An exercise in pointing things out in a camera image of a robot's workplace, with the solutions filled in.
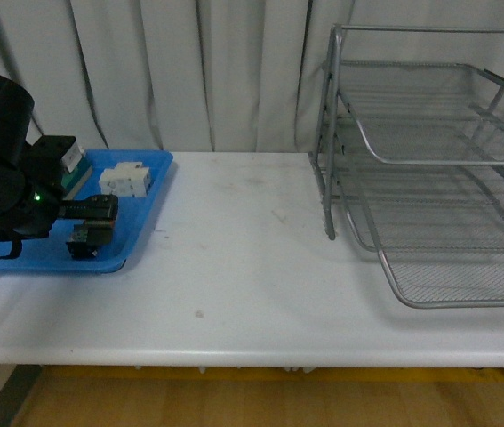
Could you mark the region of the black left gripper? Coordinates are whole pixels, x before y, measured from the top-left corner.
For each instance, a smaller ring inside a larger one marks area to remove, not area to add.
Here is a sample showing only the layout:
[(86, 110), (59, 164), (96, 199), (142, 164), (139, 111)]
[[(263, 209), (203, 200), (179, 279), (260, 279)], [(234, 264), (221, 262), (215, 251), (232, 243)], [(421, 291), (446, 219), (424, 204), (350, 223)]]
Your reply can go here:
[(23, 239), (47, 238), (59, 220), (78, 227), (115, 227), (119, 199), (115, 195), (93, 195), (83, 200), (63, 200), (63, 172), (39, 168), (15, 171), (0, 168), (0, 230)]

